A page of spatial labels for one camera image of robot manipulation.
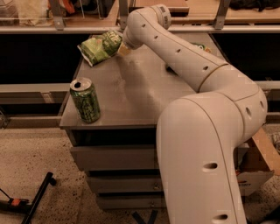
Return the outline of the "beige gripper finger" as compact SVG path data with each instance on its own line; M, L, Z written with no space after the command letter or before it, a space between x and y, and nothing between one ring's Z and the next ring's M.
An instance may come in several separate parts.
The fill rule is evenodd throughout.
M127 47L124 43L121 43L117 50L117 54L123 57L130 53L131 53L131 49Z

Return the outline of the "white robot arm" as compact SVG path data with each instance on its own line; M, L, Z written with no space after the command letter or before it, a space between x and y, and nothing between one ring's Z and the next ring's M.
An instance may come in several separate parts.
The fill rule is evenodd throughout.
M157 122L157 160L171 224L247 224L234 150L264 124L261 88L225 60L169 32L162 4L133 10L122 42L148 46L192 89Z

